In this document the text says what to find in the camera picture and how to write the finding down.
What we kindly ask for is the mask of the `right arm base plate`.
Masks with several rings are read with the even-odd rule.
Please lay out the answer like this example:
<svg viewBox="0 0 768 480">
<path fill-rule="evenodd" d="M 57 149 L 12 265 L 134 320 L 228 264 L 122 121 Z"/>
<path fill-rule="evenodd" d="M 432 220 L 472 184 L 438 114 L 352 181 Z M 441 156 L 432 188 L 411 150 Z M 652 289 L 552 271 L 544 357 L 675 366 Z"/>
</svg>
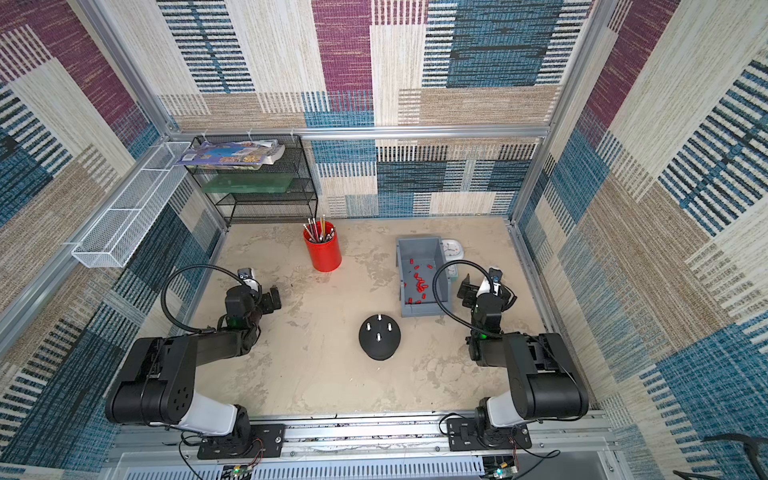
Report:
<svg viewBox="0 0 768 480">
<path fill-rule="evenodd" d="M 451 451 L 530 449 L 532 441 L 527 426 L 495 428 L 481 426 L 475 418 L 449 416 L 439 429 L 448 437 Z"/>
</svg>

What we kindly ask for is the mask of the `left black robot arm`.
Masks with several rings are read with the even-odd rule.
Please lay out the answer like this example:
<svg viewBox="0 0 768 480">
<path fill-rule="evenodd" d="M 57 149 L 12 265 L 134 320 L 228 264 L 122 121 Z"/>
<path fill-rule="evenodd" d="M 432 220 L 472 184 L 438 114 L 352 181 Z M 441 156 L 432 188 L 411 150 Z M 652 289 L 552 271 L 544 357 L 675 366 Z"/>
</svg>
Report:
<svg viewBox="0 0 768 480">
<path fill-rule="evenodd" d="M 246 435 L 245 410 L 195 389 L 199 366 L 247 355 L 263 316 L 282 307 L 277 287 L 256 299 L 238 285 L 227 291 L 226 314 L 209 332 L 137 339 L 106 402 L 105 416 L 120 425 L 167 426 L 207 437 Z"/>
</svg>

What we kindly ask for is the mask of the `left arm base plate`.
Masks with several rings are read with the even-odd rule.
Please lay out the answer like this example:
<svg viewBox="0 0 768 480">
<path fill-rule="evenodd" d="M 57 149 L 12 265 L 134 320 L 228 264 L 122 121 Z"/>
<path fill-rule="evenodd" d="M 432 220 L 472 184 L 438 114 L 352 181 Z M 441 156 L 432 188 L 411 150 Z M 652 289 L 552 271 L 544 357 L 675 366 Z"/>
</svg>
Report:
<svg viewBox="0 0 768 480">
<path fill-rule="evenodd" d="M 281 455 L 285 424 L 251 424 L 247 434 L 204 437 L 198 448 L 199 460 L 277 458 Z"/>
</svg>

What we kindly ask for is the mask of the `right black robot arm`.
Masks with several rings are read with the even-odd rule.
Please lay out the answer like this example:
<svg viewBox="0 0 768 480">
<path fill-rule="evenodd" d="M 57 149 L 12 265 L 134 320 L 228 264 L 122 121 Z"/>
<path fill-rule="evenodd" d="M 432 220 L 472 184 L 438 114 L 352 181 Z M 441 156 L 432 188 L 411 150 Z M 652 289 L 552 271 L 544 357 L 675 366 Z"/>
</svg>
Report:
<svg viewBox="0 0 768 480">
<path fill-rule="evenodd" d="M 471 333 L 466 338 L 470 359 L 481 367 L 507 372 L 509 389 L 481 400 L 476 408 L 480 430 L 545 420 L 575 421 L 588 412 L 587 389 L 561 335 L 501 330 L 502 314 L 516 301 L 510 290 L 488 281 L 474 285 L 466 278 L 457 297 L 471 313 Z"/>
</svg>

